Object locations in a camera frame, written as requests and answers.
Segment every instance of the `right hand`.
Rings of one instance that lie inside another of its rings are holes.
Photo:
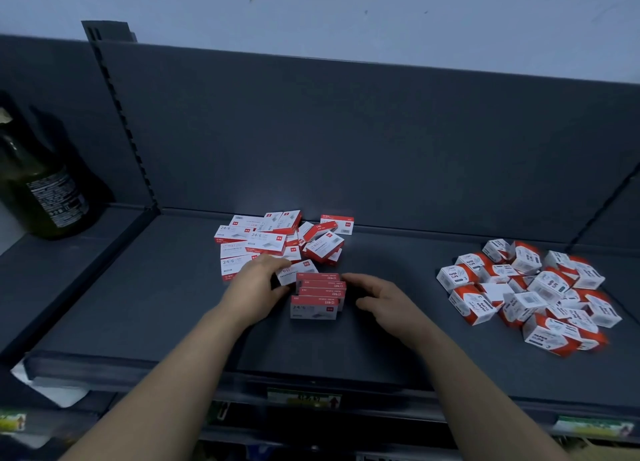
[[[370,294],[356,301],[358,308],[373,313],[387,333],[412,350],[418,349],[433,323],[399,287],[388,280],[366,274],[345,273],[342,279]]]

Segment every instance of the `green bottle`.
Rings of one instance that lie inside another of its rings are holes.
[[[0,107],[0,200],[27,231],[45,239],[76,234],[92,221],[65,164],[12,105]]]

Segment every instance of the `bottle label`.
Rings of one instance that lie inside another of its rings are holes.
[[[76,223],[89,211],[89,203],[77,189],[66,168],[27,183],[27,187],[59,229]]]

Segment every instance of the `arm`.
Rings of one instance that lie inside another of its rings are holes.
[[[358,299],[358,308],[373,313],[380,326],[424,360],[464,459],[569,460],[395,284],[364,274],[343,274],[342,278],[371,295]]]
[[[268,255],[245,264],[220,304],[62,461],[188,459],[231,348],[244,329],[265,318],[289,290],[271,290],[271,275],[289,265]]]

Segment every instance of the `finger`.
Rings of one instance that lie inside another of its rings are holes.
[[[363,311],[369,311],[373,314],[378,310],[378,304],[380,303],[380,299],[372,298],[371,296],[365,296],[356,301],[356,306],[358,309]]]
[[[271,292],[271,295],[276,299],[276,302],[277,302],[277,301],[280,301],[280,299],[282,299],[282,297],[285,296],[290,291],[291,291],[290,286],[278,286]]]
[[[388,281],[367,274],[354,274],[347,272],[342,274],[342,279],[353,286],[361,287],[369,294],[380,296],[382,289],[388,285]]]
[[[268,254],[262,254],[256,259],[256,261],[260,261],[262,264],[264,264],[265,267],[267,267],[267,271],[269,272],[269,274],[273,274],[280,269],[291,266],[290,260],[283,259],[281,257],[274,257]]]

